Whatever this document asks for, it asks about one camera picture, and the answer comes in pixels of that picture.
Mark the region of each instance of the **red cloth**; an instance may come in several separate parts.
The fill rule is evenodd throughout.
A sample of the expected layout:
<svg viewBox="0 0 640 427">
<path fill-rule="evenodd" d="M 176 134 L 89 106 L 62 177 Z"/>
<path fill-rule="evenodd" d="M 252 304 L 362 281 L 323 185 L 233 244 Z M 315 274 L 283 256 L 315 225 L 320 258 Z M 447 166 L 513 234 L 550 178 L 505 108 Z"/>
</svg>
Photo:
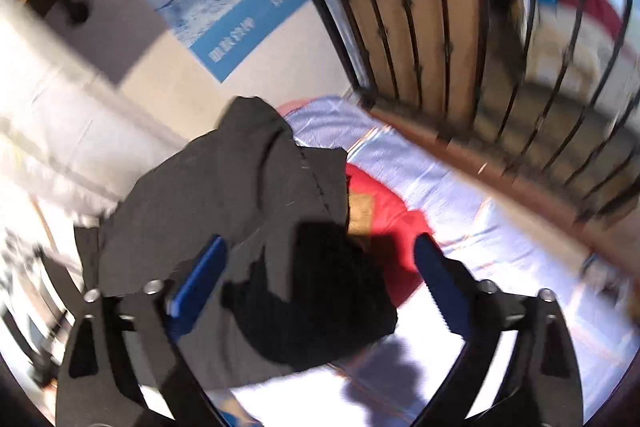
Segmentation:
<svg viewBox="0 0 640 427">
<path fill-rule="evenodd" d="M 562 4 L 574 6 L 577 8 L 578 0 L 558 0 Z M 622 26 L 622 19 L 614 9 L 614 7 L 607 0 L 586 0 L 584 5 L 584 13 L 593 17 L 600 22 L 606 29 L 607 33 L 613 40 L 616 39 L 620 26 Z"/>
<path fill-rule="evenodd" d="M 386 290 L 398 307 L 422 283 L 414 263 L 414 242 L 433 233 L 420 210 L 407 207 L 386 185 L 347 163 L 349 191 L 370 194 L 374 200 L 369 253 L 382 268 Z"/>
</svg>

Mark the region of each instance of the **black cloth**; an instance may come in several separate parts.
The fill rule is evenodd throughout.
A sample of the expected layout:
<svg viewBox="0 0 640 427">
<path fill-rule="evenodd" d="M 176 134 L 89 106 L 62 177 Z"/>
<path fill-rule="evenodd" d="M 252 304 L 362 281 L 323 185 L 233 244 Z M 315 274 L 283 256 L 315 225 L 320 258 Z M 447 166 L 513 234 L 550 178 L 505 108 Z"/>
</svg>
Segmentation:
<svg viewBox="0 0 640 427">
<path fill-rule="evenodd" d="M 382 274 L 346 237 L 345 161 L 299 147 L 259 98 L 236 98 L 217 130 L 140 178 L 95 242 L 83 237 L 98 245 L 101 291 L 166 279 L 220 234 L 226 268 L 178 341 L 204 389 L 303 371 L 392 333 Z"/>
</svg>

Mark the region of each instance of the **bed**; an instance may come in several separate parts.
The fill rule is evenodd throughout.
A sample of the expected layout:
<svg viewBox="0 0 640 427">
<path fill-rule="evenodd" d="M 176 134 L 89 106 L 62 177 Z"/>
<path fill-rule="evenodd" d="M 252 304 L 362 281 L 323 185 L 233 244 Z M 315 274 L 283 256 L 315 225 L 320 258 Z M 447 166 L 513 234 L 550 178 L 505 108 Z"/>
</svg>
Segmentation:
<svg viewBox="0 0 640 427">
<path fill-rule="evenodd" d="M 286 120 L 300 145 L 342 147 L 348 162 L 423 211 L 447 256 L 466 264 L 476 279 L 535 295 L 556 291 L 572 333 L 580 367 L 587 421 L 616 388 L 640 347 L 640 332 L 625 318 L 623 303 L 596 295 L 565 266 L 511 224 L 495 198 L 462 180 L 453 169 L 407 142 L 393 128 L 347 100 L 325 97 L 290 111 Z M 470 415 L 486 409 L 513 347 L 503 333 Z M 396 333 L 349 360 L 266 383 L 210 393 L 238 423 L 266 426 L 410 425 L 455 361 L 462 340 L 421 285 L 398 309 Z"/>
</svg>

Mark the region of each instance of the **blue gripper pad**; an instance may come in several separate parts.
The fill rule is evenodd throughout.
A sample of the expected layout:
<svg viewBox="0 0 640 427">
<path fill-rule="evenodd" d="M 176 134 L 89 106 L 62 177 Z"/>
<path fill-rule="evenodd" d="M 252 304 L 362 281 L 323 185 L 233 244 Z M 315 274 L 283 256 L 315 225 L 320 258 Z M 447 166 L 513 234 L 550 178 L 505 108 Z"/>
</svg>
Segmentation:
<svg viewBox="0 0 640 427">
<path fill-rule="evenodd" d="M 184 282 L 166 304 L 167 334 L 172 341 L 190 333 L 226 266 L 226 243 L 214 235 L 200 252 Z"/>
<path fill-rule="evenodd" d="M 414 261 L 449 331 L 468 340 L 476 280 L 460 261 L 447 259 L 427 233 L 415 240 Z"/>
</svg>

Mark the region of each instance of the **black metal railing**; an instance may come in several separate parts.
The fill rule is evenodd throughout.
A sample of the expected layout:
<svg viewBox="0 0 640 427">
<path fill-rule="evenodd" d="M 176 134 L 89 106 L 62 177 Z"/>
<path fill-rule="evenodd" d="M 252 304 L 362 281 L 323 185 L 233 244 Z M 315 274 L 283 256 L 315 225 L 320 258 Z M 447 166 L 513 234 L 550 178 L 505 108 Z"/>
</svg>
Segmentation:
<svg viewBox="0 0 640 427">
<path fill-rule="evenodd" d="M 582 27 L 582 20 L 586 10 L 587 0 L 578 0 L 575 13 L 574 24 L 570 34 L 568 44 L 564 50 L 562 56 L 561 66 L 556 76 L 555 82 L 552 85 L 550 93 L 547 95 L 546 102 L 544 103 L 542 110 L 539 111 L 537 118 L 531 123 L 531 129 L 526 134 L 524 146 L 518 151 L 508 150 L 504 143 L 505 131 L 509 128 L 510 118 L 513 118 L 514 106 L 516 100 L 522 95 L 523 88 L 525 86 L 526 76 L 526 64 L 527 55 L 532 43 L 532 35 L 534 30 L 534 24 L 536 22 L 536 7 L 539 4 L 539 0 L 528 0 L 528 12 L 524 29 L 524 43 L 522 44 L 519 57 L 522 65 L 522 70 L 518 78 L 513 79 L 513 87 L 506 103 L 504 113 L 500 115 L 496 127 L 497 132 L 495 136 L 486 137 L 478 133 L 476 129 L 476 118 L 478 116 L 479 107 L 481 107 L 483 89 L 486 89 L 486 79 L 484 75 L 485 61 L 487 56 L 487 44 L 490 35 L 490 20 L 492 16 L 492 0 L 479 0 L 479 24 L 478 24 L 478 52 L 476 55 L 476 68 L 475 78 L 473 79 L 472 86 L 472 100 L 469 123 L 465 128 L 455 126 L 449 121 L 449 111 L 451 104 L 451 75 L 452 75 L 452 60 L 455 58 L 455 49 L 452 45 L 451 27 L 450 27 L 450 2 L 449 0 L 440 0 L 442 9 L 442 35 L 443 46 L 442 56 L 444 60 L 444 78 L 442 88 L 442 113 L 436 116 L 432 114 L 425 114 L 424 100 L 430 95 L 425 92 L 425 87 L 422 83 L 422 74 L 425 67 L 429 67 L 428 64 L 424 64 L 420 58 L 420 46 L 418 45 L 417 31 L 415 25 L 415 7 L 412 0 L 399 0 L 406 17 L 406 27 L 408 30 L 408 42 L 411 45 L 411 57 L 412 57 L 412 71 L 415 75 L 415 83 L 417 88 L 417 103 L 409 102 L 403 99 L 400 95 L 401 89 L 399 89 L 398 78 L 398 64 L 394 63 L 394 56 L 392 54 L 388 30 L 385 26 L 383 19 L 380 0 L 369 0 L 372 13 L 375 18 L 377 26 L 378 37 L 382 44 L 384 51 L 386 64 L 388 66 L 388 72 L 390 74 L 392 96 L 389 93 L 381 92 L 378 85 L 378 79 L 374 73 L 372 67 L 370 51 L 367 49 L 367 41 L 364 38 L 362 29 L 358 24 L 356 15 L 354 14 L 354 7 L 352 6 L 352 0 L 339 0 L 340 7 L 342 9 L 341 14 L 334 14 L 329 8 L 326 0 L 312 0 L 315 3 L 318 13 L 329 33 L 330 39 L 334 44 L 338 57 L 342 61 L 347 77 L 353 87 L 354 91 L 362 95 L 366 105 L 374 105 L 377 102 L 385 101 L 386 107 L 391 104 L 392 107 L 401 108 L 403 112 L 412 111 L 412 115 L 421 120 L 428 120 L 439 131 L 439 136 L 448 139 L 456 139 L 458 141 L 466 141 L 473 144 L 479 144 L 479 146 L 490 154 L 497 154 L 501 157 L 506 167 L 504 174 L 516 176 L 520 172 L 534 178 L 536 181 L 542 182 L 547 187 L 551 188 L 556 194 L 564 196 L 568 201 L 572 202 L 577 209 L 577 219 L 580 221 L 586 221 L 593 217 L 604 217 L 610 215 L 630 203 L 634 199 L 638 198 L 640 194 L 640 176 L 634 180 L 628 181 L 622 190 L 619 190 L 617 194 L 609 194 L 603 189 L 614 178 L 630 169 L 635 165 L 635 160 L 640 155 L 640 139 L 633 130 L 625 127 L 628 119 L 633 115 L 640 103 L 640 86 L 635 96 L 628 102 L 627 106 L 620 111 L 619 116 L 615 118 L 608 118 L 606 114 L 599 112 L 596 108 L 596 102 L 600 98 L 604 87 L 610 79 L 612 70 L 620 51 L 625 44 L 626 32 L 629 26 L 629 21 L 632 15 L 633 0 L 626 0 L 622 13 L 622 24 L 615 37 L 612 54 L 608 60 L 602 76 L 596 85 L 593 94 L 587 103 L 581 104 L 579 115 L 572 125 L 571 129 L 565 136 L 563 136 L 558 143 L 554 146 L 551 145 L 550 156 L 548 159 L 542 162 L 540 165 L 534 164 L 530 161 L 529 151 L 534 143 L 540 139 L 540 133 L 545 127 L 549 125 L 549 115 L 552 108 L 556 107 L 559 100 L 564 100 L 562 95 L 562 82 L 565 79 L 567 71 L 574 62 L 574 52 L 578 42 L 578 36 L 580 35 L 580 29 Z M 341 17 L 346 20 L 348 29 L 351 33 L 351 39 L 355 43 L 356 51 L 351 53 L 348 51 L 345 43 L 345 38 L 338 29 L 336 17 Z M 609 132 L 604 139 L 597 145 L 582 162 L 578 160 L 578 165 L 572 167 L 572 172 L 568 176 L 560 179 L 558 174 L 555 174 L 552 166 L 558 163 L 558 159 L 565 152 L 575 140 L 579 137 L 578 131 L 583 127 L 583 124 L 590 115 L 598 115 L 600 121 L 612 121 L 609 125 Z M 625 136 L 630 136 L 632 140 L 632 146 L 630 147 L 629 154 L 622 162 L 617 163 L 613 168 L 607 172 L 601 172 L 601 179 L 594 180 L 593 186 L 590 188 L 578 189 L 575 183 L 579 176 L 584 175 L 585 171 L 593 165 L 599 156 L 601 156 L 611 141 L 625 129 Z M 575 159 L 572 158 L 572 165 L 575 163 Z"/>
</svg>

